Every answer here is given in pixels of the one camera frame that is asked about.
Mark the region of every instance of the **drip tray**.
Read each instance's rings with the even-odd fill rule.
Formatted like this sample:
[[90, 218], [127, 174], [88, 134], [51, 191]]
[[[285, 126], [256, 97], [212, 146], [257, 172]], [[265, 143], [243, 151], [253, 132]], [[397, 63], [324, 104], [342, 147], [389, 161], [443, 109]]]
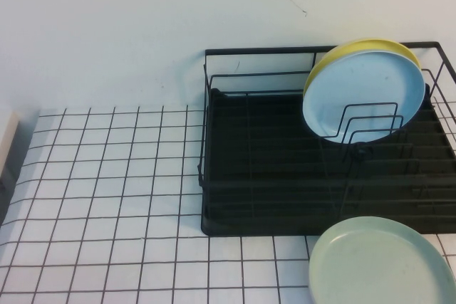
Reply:
[[321, 234], [354, 216], [456, 233], [456, 160], [429, 88], [405, 127], [371, 143], [315, 136], [301, 104], [301, 93], [210, 91], [199, 178], [206, 234]]

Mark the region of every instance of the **yellow plate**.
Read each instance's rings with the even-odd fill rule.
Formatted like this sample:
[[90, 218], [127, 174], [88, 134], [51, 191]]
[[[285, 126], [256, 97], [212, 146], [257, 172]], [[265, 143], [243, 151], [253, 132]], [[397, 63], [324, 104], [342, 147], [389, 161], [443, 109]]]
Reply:
[[325, 68], [329, 63], [337, 60], [340, 57], [348, 55], [349, 53], [355, 53], [356, 51], [362, 50], [385, 50], [398, 53], [402, 56], [413, 61], [414, 64], [421, 69], [420, 61], [415, 54], [406, 46], [395, 41], [389, 41], [388, 39], [381, 38], [364, 38], [357, 41], [352, 41], [341, 46], [336, 46], [330, 50], [323, 58], [318, 62], [309, 73], [306, 84], [304, 85], [304, 94], [306, 94], [307, 88], [310, 86], [312, 80]]

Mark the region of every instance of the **black dish rack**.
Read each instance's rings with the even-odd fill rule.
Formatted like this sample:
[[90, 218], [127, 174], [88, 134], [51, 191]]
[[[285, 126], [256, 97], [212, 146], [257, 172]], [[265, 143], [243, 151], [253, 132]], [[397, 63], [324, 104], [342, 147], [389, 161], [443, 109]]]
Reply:
[[[429, 81], [419, 112], [404, 127], [392, 126], [385, 138], [343, 145], [307, 128], [302, 88], [247, 91], [214, 86], [221, 79], [254, 78], [260, 83], [261, 77], [285, 80], [287, 75], [309, 74], [317, 56], [333, 46], [206, 50], [204, 144], [198, 167], [203, 232], [319, 235], [344, 219], [382, 216], [422, 234], [456, 233], [451, 145], [456, 141], [448, 140], [456, 119], [444, 94], [452, 90], [442, 84], [446, 73], [455, 86], [456, 72], [439, 43], [404, 44], [434, 51], [440, 59], [437, 72], [423, 69]], [[310, 56], [311, 65], [308, 70], [208, 76], [212, 56], [281, 54]], [[394, 123], [397, 115], [391, 117]]]

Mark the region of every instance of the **black grid line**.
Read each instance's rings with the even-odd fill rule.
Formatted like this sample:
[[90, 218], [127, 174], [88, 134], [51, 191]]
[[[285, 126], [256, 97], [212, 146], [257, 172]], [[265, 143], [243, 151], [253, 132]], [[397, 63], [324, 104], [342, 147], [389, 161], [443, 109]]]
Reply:
[[[140, 113], [140, 108], [138, 107], [138, 111], [136, 113], [136, 123], [138, 123], [138, 115]], [[131, 157], [131, 152], [133, 151], [133, 142], [135, 141], [135, 133], [136, 133], [136, 125], [135, 129], [133, 130], [133, 137], [132, 137], [132, 142], [131, 142], [131, 147], [130, 147], [130, 155]], [[120, 216], [120, 210], [122, 209], [122, 202], [123, 202], [123, 194], [125, 192], [125, 183], [127, 182], [127, 174], [128, 174], [128, 167], [130, 166], [130, 160], [127, 162], [127, 169], [125, 171], [125, 178], [123, 180], [123, 188], [122, 188], [122, 197], [120, 198], [120, 203], [119, 203], [119, 211], [118, 211], [118, 217], [115, 220], [115, 228], [114, 228], [114, 238], [117, 234], [117, 228], [119, 225], [119, 216]], [[109, 276], [109, 270], [110, 270], [110, 262], [111, 259], [113, 258], [113, 251], [114, 251], [114, 242], [111, 244], [111, 250], [109, 254], [109, 261], [108, 261], [108, 267], [106, 268], [106, 277], [105, 277], [105, 285], [103, 286], [103, 293], [101, 295], [101, 303], [103, 304], [103, 301], [105, 300], [105, 292], [106, 292], [106, 285], [108, 284], [108, 276]]]
[[[63, 117], [65, 116], [65, 112], [66, 112], [66, 110], [63, 112], [62, 118], [61, 118], [60, 123], [59, 123], [59, 127], [62, 125]], [[49, 152], [48, 160], [49, 160], [49, 157], [51, 156], [51, 153], [52, 153], [52, 147], [51, 147], [51, 151]], [[46, 166], [47, 166], [47, 165], [45, 165], [44, 168], [43, 168], [43, 171], [42, 171], [42, 173], [41, 173], [41, 177], [43, 177], [44, 172], [46, 171]], [[41, 180], [38, 181], [38, 186], [36, 187], [35, 196], [36, 196], [36, 192], [38, 191], [38, 188], [39, 188], [40, 183], [41, 183]], [[29, 217], [29, 215], [30, 215], [30, 213], [31, 213], [32, 206], [33, 206], [33, 200], [32, 200], [32, 202], [31, 202], [31, 204], [30, 204], [30, 208], [28, 208], [28, 212], [27, 212], [26, 218]], [[22, 237], [22, 234], [24, 233], [24, 229], [25, 229], [25, 228], [26, 228], [26, 222], [24, 222], [24, 224], [23, 224], [23, 226], [22, 226], [21, 233], [19, 234], [19, 237], [18, 237], [18, 241], [21, 240], [21, 237]], [[14, 261], [14, 257], [16, 256], [18, 247], [19, 247], [19, 243], [16, 244], [16, 248], [14, 249], [13, 256], [12, 256], [11, 262], [10, 262], [10, 267], [8, 267], [8, 271], [6, 272], [4, 282], [3, 282], [2, 286], [1, 286], [1, 291], [0, 291], [1, 293], [3, 293], [4, 290], [5, 290], [5, 285], [6, 285], [6, 282], [7, 282], [7, 280], [8, 280], [9, 272], [11, 271], [11, 264], [12, 264], [13, 261]]]
[[[187, 119], [188, 112], [185, 113], [185, 129], [184, 129], [184, 140], [187, 135]], [[185, 142], [184, 142], [184, 151], [182, 153], [182, 176], [180, 177], [180, 198], [179, 198], [179, 216], [177, 217], [177, 233], [176, 233], [176, 250], [174, 257], [174, 274], [172, 276], [172, 293], [171, 293], [171, 304], [174, 304], [175, 299], [175, 286], [176, 286], [176, 272], [177, 272], [177, 251], [179, 247], [179, 227], [180, 227], [180, 209], [182, 208], [182, 182], [184, 180], [184, 161], [185, 161]], [[207, 268], [209, 269], [209, 259], [207, 260]]]
[[[160, 124], [163, 122], [163, 108], [162, 112], [160, 115]], [[162, 128], [160, 125], [160, 129], [158, 130], [158, 143], [157, 143], [157, 151], [156, 151], [156, 157], [158, 157], [158, 149], [160, 148], [160, 135], [162, 133]], [[154, 194], [154, 183], [155, 183], [155, 172], [157, 171], [157, 163], [154, 164], [154, 176], [152, 179], [152, 187], [150, 189], [150, 197], [152, 198]], [[152, 200], [149, 202], [149, 213], [152, 208]], [[150, 223], [150, 218], [147, 218], [146, 224], [145, 224], [145, 236], [147, 237], [147, 232], [149, 230], [149, 223]], [[141, 280], [143, 279], [143, 269], [144, 269], [144, 257], [145, 257], [145, 249], [147, 248], [147, 240], [144, 240], [144, 245], [142, 246], [142, 256], [141, 256], [141, 267], [140, 267], [140, 277], [138, 280], [138, 293], [136, 295], [136, 304], [139, 303], [140, 300], [140, 289], [141, 289]]]
[[[108, 134], [106, 135], [105, 146], [103, 148], [103, 156], [104, 156], [104, 154], [106, 152], [106, 146], [108, 144], [110, 128], [111, 128], [111, 126], [113, 124], [114, 113], [115, 113], [115, 108], [113, 109], [113, 112], [111, 113], [111, 121], [110, 121], [109, 128], [108, 128]], [[100, 171], [101, 171], [101, 163], [100, 163], [100, 166], [98, 167], [98, 173], [97, 173], [98, 176], [100, 176]], [[88, 220], [89, 220], [90, 210], [92, 209], [92, 203], [93, 203], [95, 191], [97, 189], [97, 183], [98, 183], [98, 178], [95, 180], [95, 185], [93, 187], [93, 196], [92, 196], [92, 199], [90, 200], [90, 204], [89, 204], [89, 207], [88, 207], [87, 218], [85, 218], [83, 234], [81, 236], [81, 242], [79, 243], [78, 254], [76, 256], [76, 262], [75, 262], [75, 265], [74, 265], [74, 268], [73, 268], [73, 274], [71, 275], [71, 281], [70, 281], [70, 286], [69, 286], [69, 290], [68, 290], [68, 296], [66, 298], [66, 304], [68, 304], [68, 301], [70, 300], [70, 294], [69, 293], [70, 293], [71, 288], [73, 286], [74, 277], [75, 277], [75, 274], [76, 274], [76, 265], [78, 264], [79, 258], [81, 256], [81, 249], [82, 249], [82, 246], [83, 246], [84, 235], [86, 234], [86, 229], [87, 229], [87, 224], [88, 224]]]

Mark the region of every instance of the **stack of plates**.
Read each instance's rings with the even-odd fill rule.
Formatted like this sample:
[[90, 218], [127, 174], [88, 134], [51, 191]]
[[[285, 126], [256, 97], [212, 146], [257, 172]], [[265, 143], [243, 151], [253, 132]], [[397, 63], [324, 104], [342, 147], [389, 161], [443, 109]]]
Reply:
[[425, 94], [420, 62], [402, 44], [364, 39], [329, 51], [304, 86], [304, 119], [343, 144], [380, 139], [405, 125]]

